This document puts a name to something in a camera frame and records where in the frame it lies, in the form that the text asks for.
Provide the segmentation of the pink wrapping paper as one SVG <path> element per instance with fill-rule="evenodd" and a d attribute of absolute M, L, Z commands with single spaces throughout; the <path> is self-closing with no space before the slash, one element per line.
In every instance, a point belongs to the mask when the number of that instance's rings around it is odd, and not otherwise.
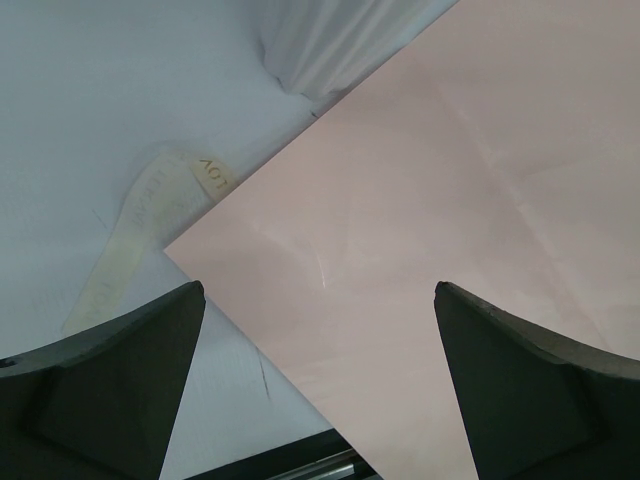
<path fill-rule="evenodd" d="M 166 252 L 382 477 L 474 478 L 439 282 L 639 354 L 638 3 L 457 3 Z"/>

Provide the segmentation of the cream printed ribbon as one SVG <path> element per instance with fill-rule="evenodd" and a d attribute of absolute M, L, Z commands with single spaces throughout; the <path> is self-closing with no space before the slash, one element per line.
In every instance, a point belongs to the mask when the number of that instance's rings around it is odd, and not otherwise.
<path fill-rule="evenodd" d="M 71 336 L 108 321 L 150 249 L 158 249 L 239 184 L 213 155 L 162 149 L 129 189 L 103 252 L 62 327 Z"/>

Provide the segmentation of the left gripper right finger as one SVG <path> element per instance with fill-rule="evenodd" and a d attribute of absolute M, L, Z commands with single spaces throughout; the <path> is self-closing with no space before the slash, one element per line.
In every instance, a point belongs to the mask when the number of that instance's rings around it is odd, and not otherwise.
<path fill-rule="evenodd" d="M 450 282 L 434 309 L 479 478 L 638 478 L 638 361 Z"/>

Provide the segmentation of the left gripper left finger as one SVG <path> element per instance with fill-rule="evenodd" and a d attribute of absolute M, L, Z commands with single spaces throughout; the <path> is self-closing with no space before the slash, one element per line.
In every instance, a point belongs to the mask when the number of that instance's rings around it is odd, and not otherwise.
<path fill-rule="evenodd" d="M 159 478 L 204 310 L 193 281 L 2 359 L 2 478 Z"/>

